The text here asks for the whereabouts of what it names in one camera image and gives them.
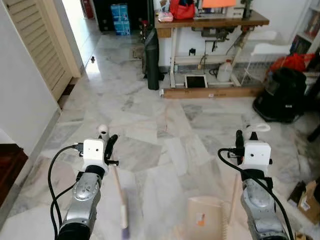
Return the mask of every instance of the wooden tabletop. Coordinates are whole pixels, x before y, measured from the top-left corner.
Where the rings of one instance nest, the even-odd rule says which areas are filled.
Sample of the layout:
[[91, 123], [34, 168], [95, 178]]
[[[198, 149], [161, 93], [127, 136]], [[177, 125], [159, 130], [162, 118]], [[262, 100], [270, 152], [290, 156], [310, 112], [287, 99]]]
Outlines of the wooden tabletop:
[[268, 25], [269, 20], [257, 13], [252, 11], [249, 19], [242, 18], [220, 18], [220, 19], [182, 19], [159, 22], [158, 16], [155, 17], [155, 28], [156, 29], [171, 29], [171, 28], [214, 28], [214, 27], [236, 27], [236, 26], [262, 26]]

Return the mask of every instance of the bookshelf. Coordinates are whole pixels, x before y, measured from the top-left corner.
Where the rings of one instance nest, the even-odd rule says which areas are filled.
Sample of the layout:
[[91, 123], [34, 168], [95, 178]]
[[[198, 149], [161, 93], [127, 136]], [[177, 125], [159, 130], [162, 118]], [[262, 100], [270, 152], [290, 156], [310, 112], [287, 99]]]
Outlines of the bookshelf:
[[320, 47], [320, 0], [307, 0], [297, 24], [290, 53], [314, 53]]

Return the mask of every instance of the brown box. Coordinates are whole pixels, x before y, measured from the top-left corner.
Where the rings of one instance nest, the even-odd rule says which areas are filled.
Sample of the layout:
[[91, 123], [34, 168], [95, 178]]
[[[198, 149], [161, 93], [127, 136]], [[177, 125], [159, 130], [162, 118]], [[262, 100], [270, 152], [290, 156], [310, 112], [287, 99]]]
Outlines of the brown box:
[[226, 240], [228, 232], [224, 203], [213, 196], [188, 199], [187, 240]]
[[320, 222], [320, 203], [314, 197], [316, 189], [316, 181], [311, 181], [305, 187], [305, 192], [302, 194], [298, 209], [302, 212], [313, 224]]

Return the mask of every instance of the wooden cabinet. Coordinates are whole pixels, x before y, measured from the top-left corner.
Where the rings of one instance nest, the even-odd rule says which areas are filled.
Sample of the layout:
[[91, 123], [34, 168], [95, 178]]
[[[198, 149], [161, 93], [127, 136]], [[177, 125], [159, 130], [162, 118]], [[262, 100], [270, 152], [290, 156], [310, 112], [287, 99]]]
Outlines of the wooden cabinet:
[[25, 165], [28, 156], [16, 144], [0, 144], [0, 206]]

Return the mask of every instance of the fire extinguisher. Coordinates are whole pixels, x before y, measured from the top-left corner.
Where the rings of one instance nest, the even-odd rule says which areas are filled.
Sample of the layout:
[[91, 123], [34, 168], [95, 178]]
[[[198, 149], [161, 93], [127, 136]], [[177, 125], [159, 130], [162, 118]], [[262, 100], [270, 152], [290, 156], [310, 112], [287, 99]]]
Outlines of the fire extinguisher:
[[94, 12], [92, 10], [90, 0], [81, 0], [81, 6], [84, 16], [87, 19], [93, 19], [94, 18]]

